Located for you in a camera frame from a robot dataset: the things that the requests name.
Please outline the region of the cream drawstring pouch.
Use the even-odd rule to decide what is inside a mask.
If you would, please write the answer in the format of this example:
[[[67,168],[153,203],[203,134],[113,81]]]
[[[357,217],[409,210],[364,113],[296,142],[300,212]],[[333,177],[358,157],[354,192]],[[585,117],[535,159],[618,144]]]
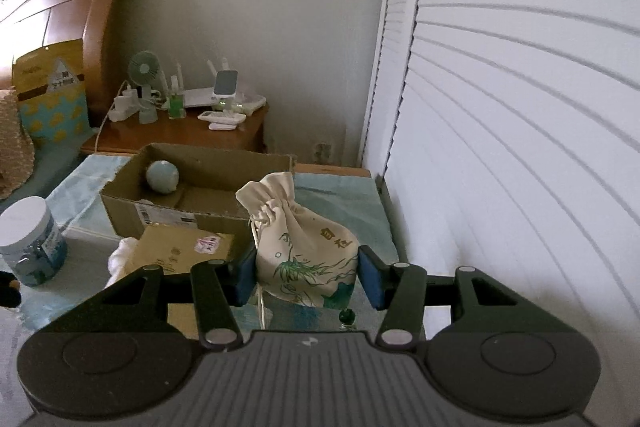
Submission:
[[[358,270],[357,237],[295,200],[288,171],[247,182],[235,198],[250,216],[262,294],[303,307],[345,309]]]

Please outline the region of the white knotted cloth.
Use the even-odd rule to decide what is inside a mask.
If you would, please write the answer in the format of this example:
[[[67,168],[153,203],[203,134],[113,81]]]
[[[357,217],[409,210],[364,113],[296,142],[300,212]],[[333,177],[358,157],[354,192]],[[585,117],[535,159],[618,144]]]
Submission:
[[[110,278],[105,287],[110,287],[128,274],[126,265],[134,254],[134,250],[138,245],[138,240],[134,237],[125,237],[119,241],[118,247],[110,254],[107,259],[107,270]]]

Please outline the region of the blue plush ball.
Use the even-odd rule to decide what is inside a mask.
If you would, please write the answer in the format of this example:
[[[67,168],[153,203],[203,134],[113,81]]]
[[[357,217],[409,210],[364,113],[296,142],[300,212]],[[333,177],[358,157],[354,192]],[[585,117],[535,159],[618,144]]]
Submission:
[[[171,194],[177,190],[180,174],[178,168],[168,160],[156,160],[145,170],[149,187],[160,194]]]

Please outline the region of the clear jar white lid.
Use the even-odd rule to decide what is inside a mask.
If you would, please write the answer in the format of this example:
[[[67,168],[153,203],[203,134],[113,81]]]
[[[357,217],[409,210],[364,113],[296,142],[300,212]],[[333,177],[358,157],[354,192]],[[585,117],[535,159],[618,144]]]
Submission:
[[[25,197],[1,213],[1,257],[22,284],[52,280],[66,255],[65,239],[42,197]]]

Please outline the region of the grey checked mat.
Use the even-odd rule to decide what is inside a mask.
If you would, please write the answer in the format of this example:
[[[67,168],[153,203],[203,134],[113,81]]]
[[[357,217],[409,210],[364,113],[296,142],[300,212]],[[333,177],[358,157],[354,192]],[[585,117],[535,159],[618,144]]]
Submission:
[[[118,247],[117,235],[78,229],[63,232],[67,256],[52,280],[21,288],[22,303],[1,310],[1,424],[20,425],[32,413],[17,378],[16,358],[25,340],[78,303],[100,291],[110,278],[107,259]]]

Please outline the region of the open cardboard box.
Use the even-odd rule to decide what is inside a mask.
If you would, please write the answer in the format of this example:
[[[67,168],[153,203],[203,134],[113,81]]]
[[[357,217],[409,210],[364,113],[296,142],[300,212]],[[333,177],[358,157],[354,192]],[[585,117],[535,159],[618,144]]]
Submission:
[[[157,160],[178,169],[177,190],[168,195],[153,190],[145,178],[146,169]],[[291,155],[153,143],[129,158],[104,185],[101,199],[119,236],[138,239],[151,223],[226,233],[234,236],[235,255],[253,243],[248,213],[235,192],[247,182],[294,165]]]

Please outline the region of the light blue towel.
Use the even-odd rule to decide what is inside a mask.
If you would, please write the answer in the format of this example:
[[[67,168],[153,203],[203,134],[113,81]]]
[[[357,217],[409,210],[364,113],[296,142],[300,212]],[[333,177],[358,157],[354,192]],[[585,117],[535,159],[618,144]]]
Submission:
[[[47,204],[62,236],[67,229],[117,235],[100,191],[128,160],[127,156],[90,155],[55,187]],[[345,225],[385,262],[399,259],[378,190],[367,176],[297,173],[295,199],[318,215]]]

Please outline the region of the white remote control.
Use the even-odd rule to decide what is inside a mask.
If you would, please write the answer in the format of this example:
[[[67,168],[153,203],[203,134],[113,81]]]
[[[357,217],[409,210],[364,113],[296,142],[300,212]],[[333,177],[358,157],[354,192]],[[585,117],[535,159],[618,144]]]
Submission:
[[[232,131],[246,121],[242,113],[227,112],[223,110],[208,110],[198,115],[198,120],[205,121],[208,129],[212,131]]]

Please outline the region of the wooden nightstand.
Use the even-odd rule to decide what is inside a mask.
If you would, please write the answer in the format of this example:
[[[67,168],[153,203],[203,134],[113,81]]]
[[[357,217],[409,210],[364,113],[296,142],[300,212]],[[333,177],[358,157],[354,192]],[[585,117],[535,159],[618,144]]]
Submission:
[[[88,139],[80,150],[86,155],[96,152],[134,155],[149,144],[167,143],[262,153],[266,149],[264,127],[268,109],[268,106],[258,109],[231,131],[209,130],[207,122],[198,120],[198,112],[194,110],[182,119],[169,119],[165,112],[160,112],[152,124],[140,124],[137,115],[123,121],[107,120],[100,134]]]

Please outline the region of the green spray bottle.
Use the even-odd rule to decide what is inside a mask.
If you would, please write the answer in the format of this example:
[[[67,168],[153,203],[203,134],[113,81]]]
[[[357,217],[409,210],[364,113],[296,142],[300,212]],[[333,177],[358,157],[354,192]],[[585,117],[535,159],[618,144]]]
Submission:
[[[170,77],[170,89],[168,95],[168,117],[170,119],[182,119],[186,117],[184,109],[183,89],[177,75]]]

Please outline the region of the white wifi router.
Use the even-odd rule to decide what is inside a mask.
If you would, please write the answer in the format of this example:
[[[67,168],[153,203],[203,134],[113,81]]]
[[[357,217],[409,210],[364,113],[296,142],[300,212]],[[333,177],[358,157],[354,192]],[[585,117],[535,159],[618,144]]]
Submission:
[[[216,69],[211,61],[207,62],[209,67],[209,72],[213,74],[213,84],[211,86],[205,88],[198,89],[186,89],[183,86],[183,77],[181,66],[177,65],[177,76],[180,80],[181,87],[183,89],[183,98],[184,98],[184,108],[194,108],[194,107],[205,107],[205,106],[213,106],[213,93],[214,93],[214,83],[217,76],[217,72],[224,69]],[[160,80],[160,85],[163,88],[163,94],[165,101],[163,101],[162,107],[163,109],[168,110],[168,95],[170,89],[170,77],[167,78],[163,69],[160,69],[160,73],[158,74],[158,79]]]

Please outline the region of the white louvered closet door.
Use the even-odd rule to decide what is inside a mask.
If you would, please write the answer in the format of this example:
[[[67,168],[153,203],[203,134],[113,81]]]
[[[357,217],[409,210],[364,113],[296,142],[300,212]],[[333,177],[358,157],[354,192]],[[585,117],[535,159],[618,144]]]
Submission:
[[[639,421],[639,0],[383,0],[360,157],[401,257],[586,334]]]

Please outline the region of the white power strip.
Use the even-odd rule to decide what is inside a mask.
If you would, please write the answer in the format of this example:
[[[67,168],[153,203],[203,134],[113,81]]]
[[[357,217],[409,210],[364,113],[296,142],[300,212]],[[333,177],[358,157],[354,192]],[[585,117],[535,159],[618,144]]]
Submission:
[[[140,110],[140,98],[135,87],[125,81],[122,90],[115,96],[112,108],[107,113],[107,118],[111,122],[124,121]]]

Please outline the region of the yellow blue paper bag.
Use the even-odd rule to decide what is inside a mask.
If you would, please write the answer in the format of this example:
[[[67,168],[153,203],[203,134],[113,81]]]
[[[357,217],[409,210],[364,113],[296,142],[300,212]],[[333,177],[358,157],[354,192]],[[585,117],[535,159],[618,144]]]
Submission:
[[[48,44],[17,58],[12,84],[21,122],[43,148],[90,130],[80,39]]]

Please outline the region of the small green desk fan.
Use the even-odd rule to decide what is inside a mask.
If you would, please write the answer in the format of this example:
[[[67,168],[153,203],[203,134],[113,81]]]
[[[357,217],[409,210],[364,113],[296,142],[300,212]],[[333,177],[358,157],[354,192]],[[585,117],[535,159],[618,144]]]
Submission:
[[[153,52],[141,51],[130,58],[128,76],[138,92],[140,124],[153,124],[157,121],[153,82],[159,73],[160,61]]]

